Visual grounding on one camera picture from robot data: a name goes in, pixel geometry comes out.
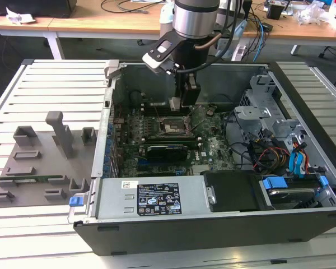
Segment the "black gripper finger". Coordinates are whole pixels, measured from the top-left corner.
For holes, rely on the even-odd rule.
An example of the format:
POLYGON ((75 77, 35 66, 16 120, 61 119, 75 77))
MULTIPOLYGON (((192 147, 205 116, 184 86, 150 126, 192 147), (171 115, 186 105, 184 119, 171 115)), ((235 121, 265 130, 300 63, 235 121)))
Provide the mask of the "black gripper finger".
POLYGON ((200 84, 196 81, 196 74, 185 75, 184 90, 181 95, 181 106, 188 107, 196 104, 201 91, 200 84))
POLYGON ((181 98, 184 90, 185 90, 185 74, 184 73, 176 73, 174 75, 175 79, 175 97, 181 98))

